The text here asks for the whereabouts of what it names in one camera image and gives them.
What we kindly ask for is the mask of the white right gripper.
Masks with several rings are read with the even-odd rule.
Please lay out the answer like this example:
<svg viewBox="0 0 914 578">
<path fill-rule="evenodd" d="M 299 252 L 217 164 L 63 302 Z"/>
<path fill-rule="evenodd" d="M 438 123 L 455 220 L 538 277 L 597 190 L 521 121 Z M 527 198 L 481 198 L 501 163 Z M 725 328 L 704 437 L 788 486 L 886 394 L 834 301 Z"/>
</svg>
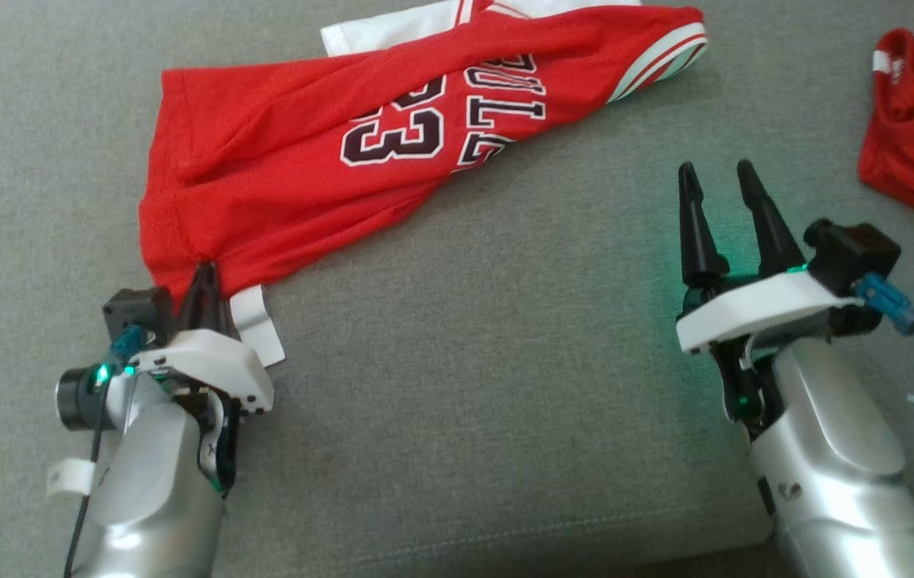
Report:
<svg viewBox="0 0 914 578">
<path fill-rule="evenodd" d="M 763 279 L 709 297 L 706 288 L 717 286 L 730 266 L 717 251 L 704 216 L 695 167 L 684 162 L 678 168 L 681 274 L 689 288 L 675 324 L 682 352 L 703 352 L 833 308 L 864 305 L 857 296 L 835 295 L 809 271 L 790 271 L 804 267 L 806 257 L 750 160 L 737 162 L 737 180 L 752 216 Z"/>
</svg>

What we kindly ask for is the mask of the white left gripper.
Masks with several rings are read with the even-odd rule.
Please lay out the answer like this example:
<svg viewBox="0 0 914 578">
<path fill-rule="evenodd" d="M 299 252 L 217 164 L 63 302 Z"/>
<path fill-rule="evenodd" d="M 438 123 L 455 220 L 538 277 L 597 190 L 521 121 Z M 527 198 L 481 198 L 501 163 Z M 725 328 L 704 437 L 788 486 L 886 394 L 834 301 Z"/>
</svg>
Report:
<svg viewBox="0 0 914 578">
<path fill-rule="evenodd" d="M 177 314 L 177 329 L 169 344 L 138 352 L 131 362 L 144 372 L 172 371 L 193 378 L 239 400 L 248 413 L 273 410 L 269 373 L 252 348 L 232 338 L 238 332 L 215 263 L 198 263 Z"/>
</svg>

